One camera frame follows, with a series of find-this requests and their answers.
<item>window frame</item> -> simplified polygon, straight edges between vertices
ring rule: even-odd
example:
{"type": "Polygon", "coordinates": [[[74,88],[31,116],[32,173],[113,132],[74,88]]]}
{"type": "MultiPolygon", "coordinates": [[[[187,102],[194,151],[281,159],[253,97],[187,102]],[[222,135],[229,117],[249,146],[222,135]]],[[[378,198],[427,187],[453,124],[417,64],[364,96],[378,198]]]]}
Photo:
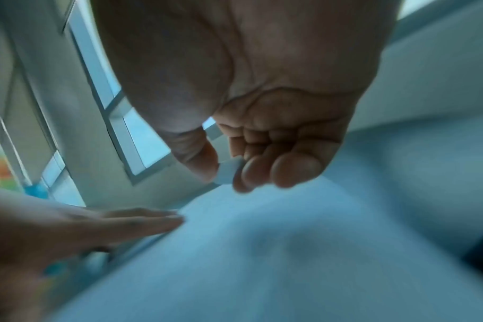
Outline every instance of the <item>window frame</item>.
{"type": "MultiPolygon", "coordinates": [[[[94,50],[91,34],[87,30],[81,10],[74,6],[67,20],[67,26],[64,27],[64,35],[69,37],[80,57],[83,70],[88,79],[94,100],[97,104],[103,122],[106,125],[107,132],[116,149],[119,159],[123,163],[124,169],[132,185],[136,185],[147,179],[153,174],[171,166],[177,162],[171,153],[155,162],[153,165],[146,167],[139,155],[132,136],[125,124],[124,116],[133,108],[130,104],[123,104],[126,95],[123,90],[114,94],[109,85],[108,77],[100,62],[100,57],[94,50]],[[85,57],[81,50],[88,47],[88,54],[85,57]],[[101,71],[91,75],[89,68],[101,71]]],[[[206,129],[206,135],[209,140],[214,140],[222,135],[216,124],[206,129]]]]}

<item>white pill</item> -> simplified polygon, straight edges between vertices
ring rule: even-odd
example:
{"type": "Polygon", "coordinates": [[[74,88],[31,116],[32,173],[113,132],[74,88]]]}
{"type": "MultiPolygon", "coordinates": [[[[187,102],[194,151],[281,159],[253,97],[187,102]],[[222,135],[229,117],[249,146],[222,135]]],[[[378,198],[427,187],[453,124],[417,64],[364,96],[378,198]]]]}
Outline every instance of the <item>white pill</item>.
{"type": "Polygon", "coordinates": [[[232,184],[236,171],[238,171],[240,167],[243,167],[244,164],[245,161],[241,156],[237,156],[236,158],[219,164],[219,171],[213,182],[218,185],[232,184]]]}

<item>hand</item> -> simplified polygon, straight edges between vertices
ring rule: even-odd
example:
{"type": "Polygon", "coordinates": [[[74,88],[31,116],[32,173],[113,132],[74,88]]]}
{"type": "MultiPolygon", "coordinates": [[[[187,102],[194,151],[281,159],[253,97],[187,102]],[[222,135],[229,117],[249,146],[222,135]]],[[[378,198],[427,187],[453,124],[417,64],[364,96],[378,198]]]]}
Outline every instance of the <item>hand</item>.
{"type": "Polygon", "coordinates": [[[51,263],[182,223],[174,212],[98,212],[0,190],[0,321],[39,320],[37,290],[51,263]]]}
{"type": "Polygon", "coordinates": [[[93,1],[107,56],[139,114],[204,180],[210,116],[247,161],[239,192],[319,176],[376,75],[399,0],[93,1]]]}

